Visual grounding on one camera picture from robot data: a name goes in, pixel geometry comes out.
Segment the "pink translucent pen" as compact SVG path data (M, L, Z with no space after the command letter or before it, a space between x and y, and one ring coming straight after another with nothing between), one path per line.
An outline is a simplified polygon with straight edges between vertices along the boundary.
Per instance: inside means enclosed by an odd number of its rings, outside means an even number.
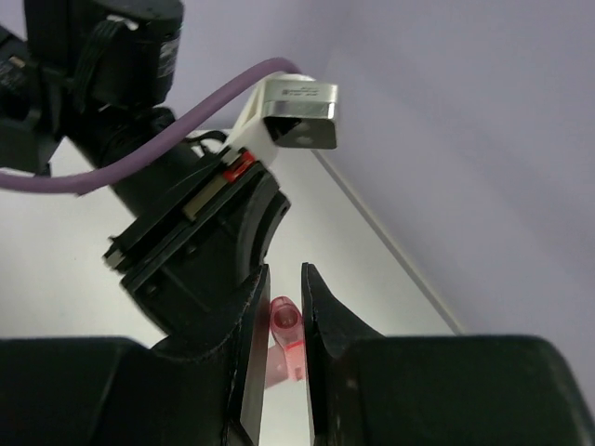
M303 319L289 297L278 296L271 301L270 332L274 345L268 350L265 388L286 380L303 380L306 377Z

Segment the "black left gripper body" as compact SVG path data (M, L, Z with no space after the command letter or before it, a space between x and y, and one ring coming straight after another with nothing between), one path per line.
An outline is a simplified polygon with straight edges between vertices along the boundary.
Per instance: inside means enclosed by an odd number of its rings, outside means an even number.
M137 218L104 255L141 310L175 337L198 336L261 268L290 207L260 124L234 128L216 152L190 151L180 145L115 186Z

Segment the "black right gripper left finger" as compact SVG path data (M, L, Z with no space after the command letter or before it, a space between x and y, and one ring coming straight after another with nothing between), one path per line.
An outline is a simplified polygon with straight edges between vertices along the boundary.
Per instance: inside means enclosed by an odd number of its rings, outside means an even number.
M123 337L5 339L5 445L255 445L269 336L259 268L200 318L146 348Z

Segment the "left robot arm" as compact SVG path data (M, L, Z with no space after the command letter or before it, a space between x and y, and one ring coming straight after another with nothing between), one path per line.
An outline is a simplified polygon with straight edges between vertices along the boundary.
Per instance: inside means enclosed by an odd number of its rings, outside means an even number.
M26 39L1 33L6 189L109 186L134 222L105 254L165 333L5 339L5 445L255 445L270 322L264 258L289 202L248 148L198 155L186 137L266 74L260 63L176 118L164 106L179 1L29 1Z

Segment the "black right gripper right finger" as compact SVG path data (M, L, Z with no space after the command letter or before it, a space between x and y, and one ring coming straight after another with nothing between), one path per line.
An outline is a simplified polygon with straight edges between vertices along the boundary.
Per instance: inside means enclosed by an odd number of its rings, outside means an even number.
M531 335L385 336L301 270L315 445L590 445L562 354Z

